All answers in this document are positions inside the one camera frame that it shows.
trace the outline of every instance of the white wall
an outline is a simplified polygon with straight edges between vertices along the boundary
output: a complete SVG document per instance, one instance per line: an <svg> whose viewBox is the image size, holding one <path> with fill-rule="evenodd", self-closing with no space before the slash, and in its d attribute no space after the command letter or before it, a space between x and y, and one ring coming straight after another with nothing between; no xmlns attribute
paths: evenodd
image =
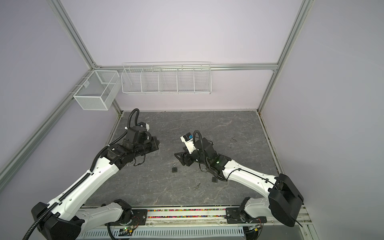
<svg viewBox="0 0 384 240"><path fill-rule="evenodd" d="M116 97L122 110L257 109L271 70L212 71L211 94L126 95Z"/></svg>
<svg viewBox="0 0 384 240"><path fill-rule="evenodd" d="M62 0L98 65L277 62L302 0Z"/></svg>
<svg viewBox="0 0 384 240"><path fill-rule="evenodd" d="M0 167L88 70L45 0L0 2Z"/></svg>
<svg viewBox="0 0 384 240"><path fill-rule="evenodd" d="M33 223L32 207L49 202L90 168L115 120L114 109L85 111L73 102L0 193L1 239L23 238ZM30 238L44 239L38 230Z"/></svg>
<svg viewBox="0 0 384 240"><path fill-rule="evenodd" d="M262 111L322 240L384 239L383 12L317 0Z"/></svg>

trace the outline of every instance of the wire basket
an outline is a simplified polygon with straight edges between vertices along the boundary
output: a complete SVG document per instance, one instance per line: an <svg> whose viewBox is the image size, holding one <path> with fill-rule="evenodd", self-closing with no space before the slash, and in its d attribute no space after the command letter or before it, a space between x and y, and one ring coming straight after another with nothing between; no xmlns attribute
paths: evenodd
<svg viewBox="0 0 384 240"><path fill-rule="evenodd" d="M121 73L126 94L211 93L211 69L200 65L128 66Z"/></svg>
<svg viewBox="0 0 384 240"><path fill-rule="evenodd" d="M108 110L120 86L117 71L94 70L73 97L84 110Z"/></svg>

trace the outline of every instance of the white mesh basket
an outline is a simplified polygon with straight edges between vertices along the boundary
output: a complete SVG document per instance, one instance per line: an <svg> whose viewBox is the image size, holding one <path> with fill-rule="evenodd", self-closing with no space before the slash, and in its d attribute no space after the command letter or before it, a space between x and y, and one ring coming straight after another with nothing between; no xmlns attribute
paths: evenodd
<svg viewBox="0 0 384 240"><path fill-rule="evenodd" d="M126 94L211 93L211 81L209 65L129 66L121 73Z"/></svg>
<svg viewBox="0 0 384 240"><path fill-rule="evenodd" d="M84 110L108 110L120 87L117 71L94 70L73 97Z"/></svg>

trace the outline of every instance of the gray tabletop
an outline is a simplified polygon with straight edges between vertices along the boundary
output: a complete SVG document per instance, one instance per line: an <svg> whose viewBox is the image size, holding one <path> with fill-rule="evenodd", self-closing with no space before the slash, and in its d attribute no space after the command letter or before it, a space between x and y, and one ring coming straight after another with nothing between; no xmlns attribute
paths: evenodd
<svg viewBox="0 0 384 240"><path fill-rule="evenodd" d="M113 139L124 132L129 113L125 113ZM214 149L256 171L277 175L265 135L253 111L141 112L139 122L150 125L149 132L160 141L159 150L149 153L145 163L133 162L109 178L85 203L109 204L123 199L134 207L154 205L240 205L245 197L260 194L234 181L212 182L212 175L193 163L182 166L174 153L182 152L180 136L199 130L213 141ZM177 173L172 166L177 165Z"/></svg>

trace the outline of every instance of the marble patterned surface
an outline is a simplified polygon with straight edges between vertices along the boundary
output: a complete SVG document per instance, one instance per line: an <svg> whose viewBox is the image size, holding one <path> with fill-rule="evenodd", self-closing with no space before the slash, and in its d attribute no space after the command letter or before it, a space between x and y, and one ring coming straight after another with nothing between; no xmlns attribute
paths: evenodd
<svg viewBox="0 0 384 240"><path fill-rule="evenodd" d="M124 132L128 116L129 113L123 115L113 139ZM150 125L149 132L160 141L159 150L147 154L145 163L140 166L134 167L131 162L122 168L85 205L100 206L115 199L123 199L135 207L239 205L245 197L261 197L234 181L213 183L212 175L201 172L196 163L182 166L174 153L183 151L180 136L194 130L213 141L218 153L259 172L277 175L256 112L141 112L139 122ZM171 172L174 164L177 173Z"/></svg>

